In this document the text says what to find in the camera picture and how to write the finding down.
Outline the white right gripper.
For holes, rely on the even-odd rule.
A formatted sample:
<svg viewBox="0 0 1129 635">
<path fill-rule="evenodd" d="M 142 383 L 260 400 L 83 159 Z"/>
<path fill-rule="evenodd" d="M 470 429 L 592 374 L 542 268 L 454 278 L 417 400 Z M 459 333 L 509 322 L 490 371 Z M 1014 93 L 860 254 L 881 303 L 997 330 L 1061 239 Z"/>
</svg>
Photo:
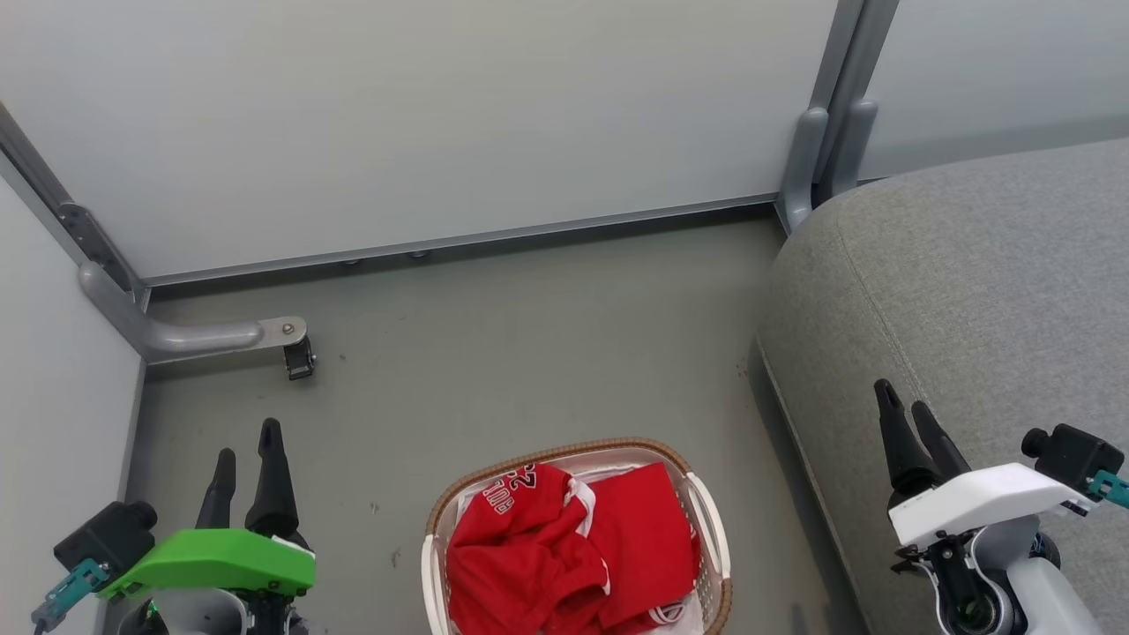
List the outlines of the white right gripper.
<svg viewBox="0 0 1129 635">
<path fill-rule="evenodd" d="M 919 400 L 911 414 L 929 458 L 887 379 L 872 389 L 879 407 L 892 488 L 886 508 L 898 554 L 903 567 L 924 572 L 931 582 L 938 630 L 1096 634 L 1099 621 L 1062 571 L 1031 556 L 1042 514 L 1086 514 L 1095 503 L 1019 463 L 972 471 L 931 408 Z"/>
</svg>

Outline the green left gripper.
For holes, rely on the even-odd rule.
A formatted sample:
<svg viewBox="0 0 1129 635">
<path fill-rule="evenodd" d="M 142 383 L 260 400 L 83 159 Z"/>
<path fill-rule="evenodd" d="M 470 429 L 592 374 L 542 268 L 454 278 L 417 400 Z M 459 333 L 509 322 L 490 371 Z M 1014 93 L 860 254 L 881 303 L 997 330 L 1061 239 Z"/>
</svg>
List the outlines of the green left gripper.
<svg viewBox="0 0 1129 635">
<path fill-rule="evenodd" d="M 298 532 L 294 478 L 280 421 L 274 418 L 266 418 L 259 430 L 259 458 L 257 494 L 243 522 L 246 530 L 229 529 L 236 454 L 222 449 L 198 512 L 196 529 L 181 530 L 154 546 L 100 588 L 98 598 L 113 601 L 178 588 L 300 595 L 314 588 L 316 558 Z"/>
</svg>

